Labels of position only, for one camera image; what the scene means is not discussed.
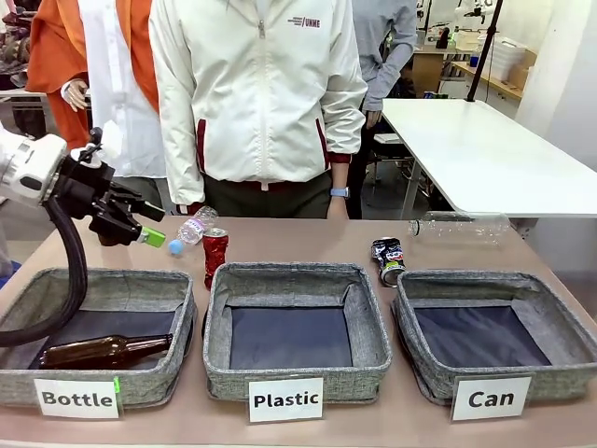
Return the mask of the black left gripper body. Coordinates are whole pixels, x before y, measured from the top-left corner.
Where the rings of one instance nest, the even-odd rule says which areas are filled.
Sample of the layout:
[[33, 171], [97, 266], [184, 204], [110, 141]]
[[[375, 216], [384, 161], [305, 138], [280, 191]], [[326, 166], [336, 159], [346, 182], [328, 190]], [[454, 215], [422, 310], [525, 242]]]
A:
[[103, 130], [93, 128], [90, 141], [80, 150], [71, 150], [63, 159], [51, 189], [69, 217], [90, 217], [89, 229], [103, 245], [130, 245], [132, 232], [142, 226], [133, 216], [109, 201], [115, 170], [99, 158]]

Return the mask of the person's left hand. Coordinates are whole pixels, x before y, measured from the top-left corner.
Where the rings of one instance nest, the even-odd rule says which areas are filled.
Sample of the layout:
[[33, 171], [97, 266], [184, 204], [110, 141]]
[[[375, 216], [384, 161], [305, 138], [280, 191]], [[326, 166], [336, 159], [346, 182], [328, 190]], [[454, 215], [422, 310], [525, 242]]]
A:
[[326, 213], [327, 219], [348, 220], [346, 208], [346, 199], [343, 197], [332, 196]]

